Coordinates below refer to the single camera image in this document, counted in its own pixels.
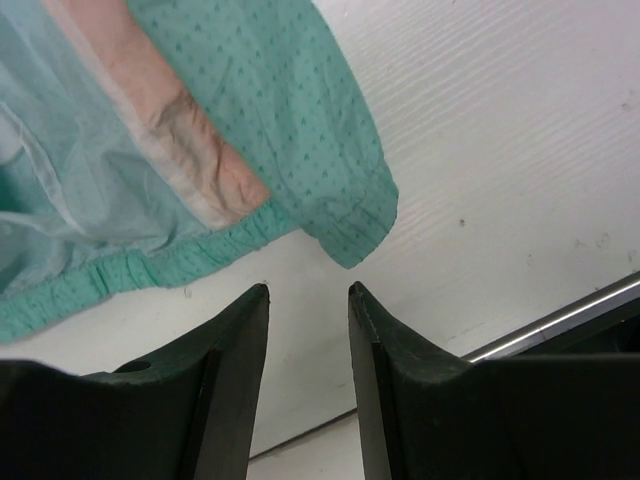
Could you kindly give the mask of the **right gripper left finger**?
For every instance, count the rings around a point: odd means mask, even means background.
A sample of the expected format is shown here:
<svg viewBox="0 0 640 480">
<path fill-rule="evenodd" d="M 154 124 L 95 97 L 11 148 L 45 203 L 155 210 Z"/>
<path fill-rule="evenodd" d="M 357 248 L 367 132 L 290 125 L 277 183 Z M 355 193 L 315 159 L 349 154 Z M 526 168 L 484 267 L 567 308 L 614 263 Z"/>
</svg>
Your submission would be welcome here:
<svg viewBox="0 0 640 480">
<path fill-rule="evenodd" d="M 213 319 L 113 372 L 1 364 L 5 479 L 242 479 L 269 327 L 251 287 Z"/>
</svg>

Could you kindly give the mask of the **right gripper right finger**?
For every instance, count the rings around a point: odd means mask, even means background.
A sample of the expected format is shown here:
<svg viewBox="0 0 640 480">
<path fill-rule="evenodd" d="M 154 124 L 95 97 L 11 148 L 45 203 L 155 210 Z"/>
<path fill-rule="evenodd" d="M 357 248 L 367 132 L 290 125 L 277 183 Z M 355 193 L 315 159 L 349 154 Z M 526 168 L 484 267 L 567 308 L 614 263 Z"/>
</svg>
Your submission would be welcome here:
<svg viewBox="0 0 640 480">
<path fill-rule="evenodd" d="M 460 358 L 361 283 L 349 339 L 368 479 L 635 479 L 639 296 L 606 290 L 554 327 Z"/>
</svg>

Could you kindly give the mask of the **orange and teal jacket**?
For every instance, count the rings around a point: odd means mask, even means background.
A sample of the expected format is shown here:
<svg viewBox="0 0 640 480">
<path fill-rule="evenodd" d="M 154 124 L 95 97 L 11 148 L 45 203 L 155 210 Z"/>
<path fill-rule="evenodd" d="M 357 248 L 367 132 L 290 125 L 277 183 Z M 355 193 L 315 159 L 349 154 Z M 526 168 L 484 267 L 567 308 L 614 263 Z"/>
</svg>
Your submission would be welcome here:
<svg viewBox="0 0 640 480">
<path fill-rule="evenodd" d="M 398 189 L 310 1 L 1 5 L 1 339 L 300 229 L 373 252 Z"/>
</svg>

